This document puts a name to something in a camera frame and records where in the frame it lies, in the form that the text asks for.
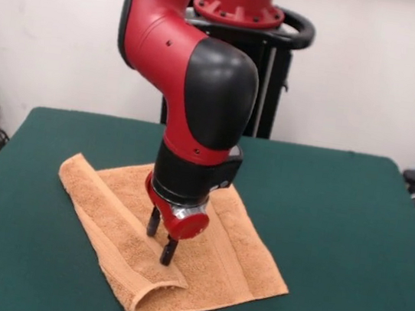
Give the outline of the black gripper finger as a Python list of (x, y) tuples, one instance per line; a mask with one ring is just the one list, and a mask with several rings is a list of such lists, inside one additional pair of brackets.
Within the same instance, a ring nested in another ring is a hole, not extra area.
[(160, 221), (161, 221), (161, 212), (157, 208), (157, 206), (155, 206), (152, 209), (152, 214), (150, 215), (148, 225), (146, 226), (146, 234), (149, 237), (154, 237), (155, 236), (156, 232), (158, 231)]
[(162, 254), (160, 256), (160, 264), (168, 266), (175, 255), (175, 250), (177, 249), (178, 241), (174, 239), (171, 235), (168, 236), (168, 242), (165, 244)]

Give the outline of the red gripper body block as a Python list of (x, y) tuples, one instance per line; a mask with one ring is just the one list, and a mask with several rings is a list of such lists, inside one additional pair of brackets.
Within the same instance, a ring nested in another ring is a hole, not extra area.
[(209, 225), (206, 207), (208, 200), (198, 206), (174, 205), (158, 195), (152, 184), (150, 173), (145, 180), (145, 189), (153, 204), (161, 212), (161, 221), (168, 232), (177, 241), (196, 237)]

